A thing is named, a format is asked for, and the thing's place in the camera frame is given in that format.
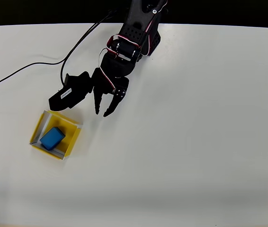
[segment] black background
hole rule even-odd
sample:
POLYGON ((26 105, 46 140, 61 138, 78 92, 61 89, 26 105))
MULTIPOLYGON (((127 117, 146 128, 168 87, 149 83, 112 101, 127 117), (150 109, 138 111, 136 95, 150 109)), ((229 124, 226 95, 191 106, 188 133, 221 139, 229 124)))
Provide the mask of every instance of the black background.
MULTIPOLYGON (((129 0, 0 0, 0 25, 92 23, 129 0)), ((169 0, 162 23, 268 27, 268 0, 169 0)), ((124 22, 126 9, 106 22, 124 22)))

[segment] blue block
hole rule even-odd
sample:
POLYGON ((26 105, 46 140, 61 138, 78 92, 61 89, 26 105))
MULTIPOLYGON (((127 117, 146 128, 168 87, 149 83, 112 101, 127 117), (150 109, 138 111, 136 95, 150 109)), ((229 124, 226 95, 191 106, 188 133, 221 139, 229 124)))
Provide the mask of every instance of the blue block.
POLYGON ((40 139, 40 142, 47 150, 52 150, 63 138, 65 138, 65 135, 62 131, 58 127, 53 127, 40 139))

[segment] white surface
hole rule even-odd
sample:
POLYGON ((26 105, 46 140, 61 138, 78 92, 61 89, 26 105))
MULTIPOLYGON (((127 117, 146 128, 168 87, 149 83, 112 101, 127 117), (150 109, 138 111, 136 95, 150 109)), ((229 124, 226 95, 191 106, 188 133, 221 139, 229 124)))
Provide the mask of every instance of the white surface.
MULTIPOLYGON (((0 27, 0 79, 62 59, 90 25, 0 27)), ((64 73, 90 74, 121 25, 101 25, 64 73)), ((84 122, 61 162, 29 139, 59 66, 0 84, 0 223, 166 227, 268 224, 268 29, 160 25, 161 44, 129 76, 125 100, 94 114, 93 95, 65 115, 84 122)))

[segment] yellow box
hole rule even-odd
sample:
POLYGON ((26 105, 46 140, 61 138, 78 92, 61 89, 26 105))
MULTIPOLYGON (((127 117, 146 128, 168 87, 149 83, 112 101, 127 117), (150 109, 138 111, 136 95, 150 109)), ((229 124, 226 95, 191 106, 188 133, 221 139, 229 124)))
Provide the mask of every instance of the yellow box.
POLYGON ((38 124, 31 137, 30 145, 48 155, 63 160, 70 155, 81 130, 81 126, 82 124, 61 115, 58 112, 45 110, 40 116, 38 124), (47 150, 42 146, 40 139, 53 127, 58 127, 65 135, 65 138, 63 138, 54 149, 47 150))

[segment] black cable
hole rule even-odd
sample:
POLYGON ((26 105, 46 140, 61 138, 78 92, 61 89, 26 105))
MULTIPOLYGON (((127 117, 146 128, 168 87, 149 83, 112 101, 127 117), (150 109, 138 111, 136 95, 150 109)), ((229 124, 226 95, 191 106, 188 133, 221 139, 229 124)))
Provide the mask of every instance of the black cable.
POLYGON ((63 61, 63 65, 62 68, 60 70, 60 80, 63 84, 63 86, 65 86, 64 81, 63 81, 63 68, 68 60, 68 58, 70 57, 70 55, 73 53, 73 51, 76 49, 76 47, 98 26, 100 25, 104 20, 106 20, 107 18, 110 18, 112 14, 116 13, 118 11, 118 9, 115 9, 113 11, 111 11, 110 13, 108 13, 103 19, 101 19, 99 22, 96 22, 95 24, 92 25, 92 27, 89 28, 89 30, 80 38, 80 40, 76 43, 76 45, 73 47, 73 49, 68 53, 68 55, 65 57, 64 61, 63 61))
POLYGON ((80 40, 76 43, 76 45, 72 48, 72 50, 67 54, 67 56, 62 59, 61 61, 59 62, 56 62, 56 63, 48 63, 48 62, 34 62, 34 63, 31 63, 31 64, 28 64, 20 69, 18 69, 17 71, 13 72, 12 74, 8 75, 7 77, 3 78, 0 80, 0 83, 3 82, 4 80, 12 77, 13 75, 15 75, 16 73, 18 73, 19 71, 22 71, 24 70, 25 68, 27 67, 30 67, 32 65, 59 65, 60 63, 63 62, 63 65, 62 65, 62 69, 61 69, 61 81, 62 81, 62 84, 64 85, 64 82, 63 82, 63 67, 65 65, 65 63, 67 62, 68 58, 70 57, 70 55, 73 53, 73 51, 78 47, 78 45, 100 24, 102 23, 104 20, 106 20, 108 17, 110 17, 112 14, 116 13, 118 11, 118 9, 115 9, 113 11, 111 11, 108 15, 106 15, 103 19, 101 19, 99 22, 93 24, 89 29, 88 31, 80 38, 80 40))

